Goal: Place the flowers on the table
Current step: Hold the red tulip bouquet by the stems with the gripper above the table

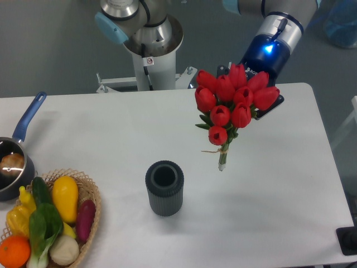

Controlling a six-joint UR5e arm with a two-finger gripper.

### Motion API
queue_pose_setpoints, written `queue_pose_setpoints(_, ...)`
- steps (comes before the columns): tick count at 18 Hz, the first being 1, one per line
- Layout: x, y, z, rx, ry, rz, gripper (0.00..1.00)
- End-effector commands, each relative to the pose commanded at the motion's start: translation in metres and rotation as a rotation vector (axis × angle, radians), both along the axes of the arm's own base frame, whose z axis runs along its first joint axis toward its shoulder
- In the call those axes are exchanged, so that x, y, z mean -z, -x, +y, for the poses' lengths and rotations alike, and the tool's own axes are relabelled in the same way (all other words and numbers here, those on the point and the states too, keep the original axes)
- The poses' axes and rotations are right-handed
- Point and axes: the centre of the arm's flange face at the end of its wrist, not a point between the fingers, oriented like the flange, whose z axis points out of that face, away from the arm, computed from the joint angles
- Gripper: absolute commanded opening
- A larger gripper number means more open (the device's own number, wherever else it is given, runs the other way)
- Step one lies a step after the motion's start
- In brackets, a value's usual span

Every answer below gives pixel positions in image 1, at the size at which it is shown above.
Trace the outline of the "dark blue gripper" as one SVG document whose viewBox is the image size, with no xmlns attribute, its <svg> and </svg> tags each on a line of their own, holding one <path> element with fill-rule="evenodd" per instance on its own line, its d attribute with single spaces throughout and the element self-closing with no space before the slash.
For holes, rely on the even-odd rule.
<svg viewBox="0 0 357 268">
<path fill-rule="evenodd" d="M 258 35 L 249 45 L 240 64 L 244 67 L 247 80 L 251 80 L 261 71 L 268 73 L 267 86 L 272 87 L 289 58 L 290 50 L 282 41 L 273 36 Z M 279 95 L 268 109 L 256 110 L 255 120 L 260 120 L 283 102 L 284 97 Z"/>
</svg>

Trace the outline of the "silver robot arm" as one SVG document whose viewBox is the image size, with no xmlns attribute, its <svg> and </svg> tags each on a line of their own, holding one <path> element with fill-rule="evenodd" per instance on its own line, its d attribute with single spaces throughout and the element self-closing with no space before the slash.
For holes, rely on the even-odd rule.
<svg viewBox="0 0 357 268">
<path fill-rule="evenodd" d="M 176 51 L 183 41 L 179 21 L 167 13 L 165 1 L 101 1 L 97 27 L 115 44 L 131 53 L 135 76 L 100 80 L 105 92 L 135 85 L 139 91 L 194 88 L 197 70 L 176 72 Z M 224 1 L 224 8 L 239 15 L 263 17 L 263 23 L 241 59 L 248 78 L 260 71 L 273 86 L 294 51 L 319 1 Z"/>
</svg>

